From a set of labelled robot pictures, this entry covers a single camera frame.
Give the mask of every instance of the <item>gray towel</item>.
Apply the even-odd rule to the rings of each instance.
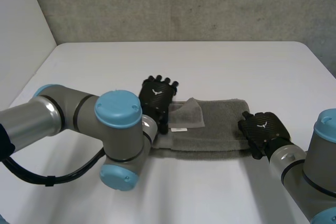
[[[174,102],[169,106],[169,128],[204,127],[202,109],[197,100],[190,98],[186,102]]]
[[[247,140],[240,132],[237,122],[242,119],[242,113],[249,111],[243,100],[232,99],[224,101],[198,101],[192,99],[187,102],[175,102],[170,109],[176,111],[175,127],[183,127],[187,120],[177,120],[178,111],[185,116],[196,115],[196,120],[190,123],[198,127],[187,127],[186,132],[170,132],[159,135],[153,143],[151,155],[156,157],[174,157],[179,159],[226,159],[249,155]]]

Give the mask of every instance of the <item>blue joint cap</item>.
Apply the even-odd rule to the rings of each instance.
[[[130,128],[136,125],[142,117],[139,98],[126,90],[115,90],[103,94],[98,98],[94,107],[98,120],[112,128]]]
[[[336,143],[336,109],[320,113],[314,125],[314,132],[321,138]]]
[[[45,89],[48,88],[48,87],[54,86],[54,85],[56,85],[56,84],[47,84],[47,85],[42,86],[41,88],[39,88],[39,89],[35,92],[35,94],[33,95],[33,97],[37,97],[43,90],[45,90]]]
[[[101,181],[115,190],[130,191],[139,177],[134,172],[117,165],[103,165],[100,170]]]
[[[311,224],[335,224],[336,223],[336,207],[324,210],[311,219]]]

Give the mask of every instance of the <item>white tag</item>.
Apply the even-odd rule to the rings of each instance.
[[[171,128],[172,132],[188,131],[187,128]]]

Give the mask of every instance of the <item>table surface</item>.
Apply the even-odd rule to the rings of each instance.
[[[12,106],[44,84],[101,95],[138,94],[142,80],[161,74],[180,82],[178,101],[239,98],[252,113],[272,111],[293,142],[308,149],[318,114],[336,107],[336,79],[298,42],[100,42],[58,46]],[[64,131],[13,158],[42,175],[64,175],[88,161],[101,142]],[[149,158],[130,192],[99,179],[103,158],[74,182],[30,185],[0,166],[0,213],[12,224],[32,223],[308,223],[268,161]]]

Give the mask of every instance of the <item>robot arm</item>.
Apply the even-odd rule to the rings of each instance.
[[[100,172],[103,183],[113,189],[131,190],[139,179],[158,126],[166,128],[163,115],[167,117],[178,85],[169,83],[167,79],[161,81],[161,76],[149,77],[144,81],[140,99],[124,90],[98,97],[61,85],[44,86],[28,103],[0,112],[1,158],[69,129],[102,141],[106,154]],[[151,89],[161,96],[155,97],[154,92],[154,96],[150,95]]]
[[[313,224],[336,223],[336,109],[323,111],[314,126],[308,152],[290,141],[281,121],[270,112],[244,112],[238,123],[253,158],[267,156],[303,214]]]

